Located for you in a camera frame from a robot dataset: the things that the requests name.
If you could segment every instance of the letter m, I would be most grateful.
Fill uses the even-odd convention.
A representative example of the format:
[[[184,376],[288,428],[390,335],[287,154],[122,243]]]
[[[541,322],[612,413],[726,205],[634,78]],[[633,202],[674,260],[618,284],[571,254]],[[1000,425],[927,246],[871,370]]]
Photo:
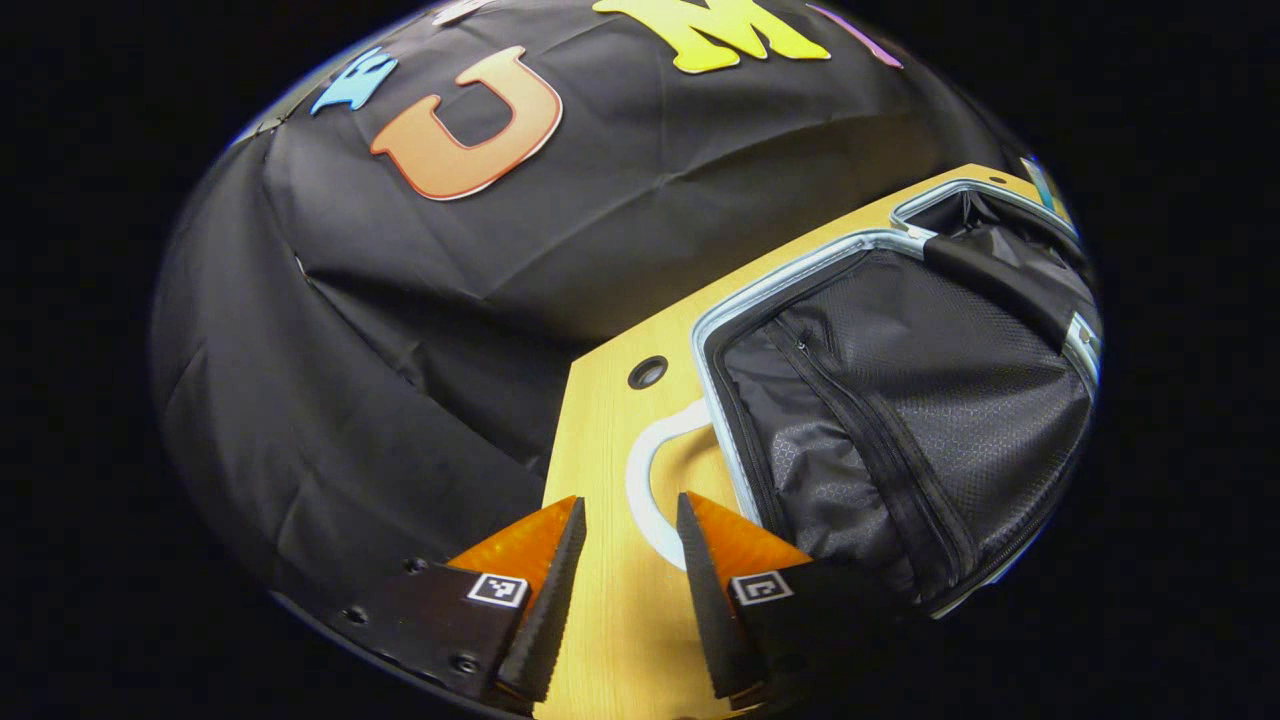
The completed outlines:
[[[737,53],[712,44],[704,35],[760,60],[768,56],[760,35],[769,38],[769,47],[785,58],[831,58],[823,46],[753,0],[707,0],[705,8],[684,0],[600,0],[591,8],[598,13],[626,13],[644,23],[676,49],[675,64],[686,73],[705,73],[739,63]]]

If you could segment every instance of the yellow wooden board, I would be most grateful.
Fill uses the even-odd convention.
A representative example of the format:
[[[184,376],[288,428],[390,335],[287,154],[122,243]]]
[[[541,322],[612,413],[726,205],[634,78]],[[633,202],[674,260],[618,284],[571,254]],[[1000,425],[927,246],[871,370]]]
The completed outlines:
[[[952,179],[989,182],[1038,202],[1036,187],[1014,176],[965,165],[865,205],[703,287],[573,363],[561,407],[543,503],[585,498],[588,539],[573,580],[559,660],[540,720],[678,720],[722,717],[703,657],[684,571],[640,534],[623,478],[631,446],[655,420],[703,396],[689,334],[708,309],[778,265],[851,232],[888,228],[890,211]],[[627,375],[662,355],[667,373],[632,389]],[[668,521],[680,492],[737,509],[728,469],[708,427],[668,442],[654,460],[652,487]]]

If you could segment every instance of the white handle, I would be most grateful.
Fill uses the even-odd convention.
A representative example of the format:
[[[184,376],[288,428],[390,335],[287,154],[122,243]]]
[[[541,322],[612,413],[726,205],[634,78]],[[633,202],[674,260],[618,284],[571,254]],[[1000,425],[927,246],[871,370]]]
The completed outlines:
[[[649,471],[658,448],[668,439],[707,427],[712,423],[707,404],[698,398],[692,405],[669,418],[663,418],[644,429],[631,446],[627,456],[627,503],[631,505],[631,518],[640,528],[640,534],[658,555],[667,559],[681,570],[685,569],[685,546],[680,542],[676,528],[658,510],[649,487]]]

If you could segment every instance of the blue letter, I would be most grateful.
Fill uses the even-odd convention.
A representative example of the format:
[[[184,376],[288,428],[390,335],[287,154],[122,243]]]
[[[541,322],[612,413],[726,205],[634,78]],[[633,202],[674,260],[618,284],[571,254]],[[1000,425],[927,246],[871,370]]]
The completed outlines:
[[[399,63],[385,53],[378,55],[379,50],[381,47],[374,47],[369,53],[356,58],[355,63],[347,65],[347,69],[342,70],[342,74],[333,81],[333,85],[311,106],[311,114],[315,115],[316,110],[325,105],[337,105],[339,102],[351,102],[351,109],[358,110]]]

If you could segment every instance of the letter u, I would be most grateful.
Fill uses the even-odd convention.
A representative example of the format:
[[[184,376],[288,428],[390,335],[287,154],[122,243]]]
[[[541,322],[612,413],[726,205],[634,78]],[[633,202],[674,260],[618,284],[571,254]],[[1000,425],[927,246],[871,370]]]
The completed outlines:
[[[410,105],[387,124],[369,150],[385,152],[404,179],[431,200],[476,193],[538,152],[563,114],[559,94],[520,61],[521,46],[508,47],[462,70],[458,86],[484,83],[511,108],[511,122],[498,135],[467,147],[435,115],[439,95]]]

